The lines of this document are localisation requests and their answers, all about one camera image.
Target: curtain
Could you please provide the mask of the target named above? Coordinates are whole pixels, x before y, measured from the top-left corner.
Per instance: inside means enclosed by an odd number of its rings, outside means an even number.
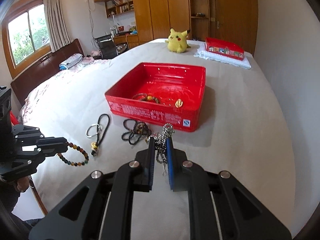
[[[71,43],[64,21],[60,0],[43,0],[52,52]]]

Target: white bedsheet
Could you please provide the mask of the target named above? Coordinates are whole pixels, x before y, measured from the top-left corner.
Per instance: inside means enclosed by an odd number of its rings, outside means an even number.
[[[103,64],[88,66],[71,79],[48,86],[27,113],[25,125],[39,127],[46,136],[65,137],[90,152],[93,140],[85,130],[100,114],[111,113],[104,92],[140,62],[171,62],[206,67],[206,89],[199,128],[176,131],[175,148],[205,170],[230,171],[287,227],[294,204],[295,168],[289,131],[278,101],[253,58],[251,70],[194,57],[198,42],[183,54],[169,52],[162,40],[146,43]],[[117,170],[146,149],[121,140],[124,118],[111,115],[111,126],[100,155],[84,167],[71,167],[57,156],[46,158],[33,176],[44,205],[51,210],[91,171]],[[161,131],[159,126],[150,126]],[[65,157],[82,161],[77,151]],[[162,165],[155,163],[153,190],[135,193],[131,239],[189,239],[188,198],[170,191]]]

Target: bed headboard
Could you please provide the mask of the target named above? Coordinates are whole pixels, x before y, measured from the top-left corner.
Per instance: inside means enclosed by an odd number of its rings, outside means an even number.
[[[11,87],[20,104],[23,106],[25,104],[24,100],[27,98],[28,94],[42,82],[58,73],[60,71],[59,64],[75,53],[80,53],[84,56],[78,39],[75,39],[72,43],[56,52],[50,52],[37,62],[33,63],[12,81]]]

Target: metal bolt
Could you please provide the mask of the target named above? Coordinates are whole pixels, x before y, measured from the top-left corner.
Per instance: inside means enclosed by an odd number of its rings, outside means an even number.
[[[183,167],[186,167],[186,168],[191,168],[192,165],[193,165],[193,163],[192,163],[191,161],[184,161],[184,162],[182,163],[182,166],[183,166]]]
[[[140,163],[138,161],[132,161],[129,163],[129,166],[131,168],[137,168],[140,165]]]
[[[101,171],[93,171],[93,172],[91,173],[91,178],[93,178],[93,179],[98,179],[98,178],[101,177],[101,175],[102,175],[102,172],[101,172]]]
[[[229,179],[231,175],[229,171],[222,171],[220,172],[220,176],[224,179]]]

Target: pikachu plush toy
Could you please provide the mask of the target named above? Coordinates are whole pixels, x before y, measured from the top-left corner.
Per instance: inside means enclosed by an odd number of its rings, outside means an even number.
[[[188,30],[184,31],[183,33],[179,33],[171,28],[168,40],[165,41],[168,43],[168,49],[173,52],[182,53],[185,52],[187,48],[191,48],[187,44],[187,36],[189,32],[190,31]]]

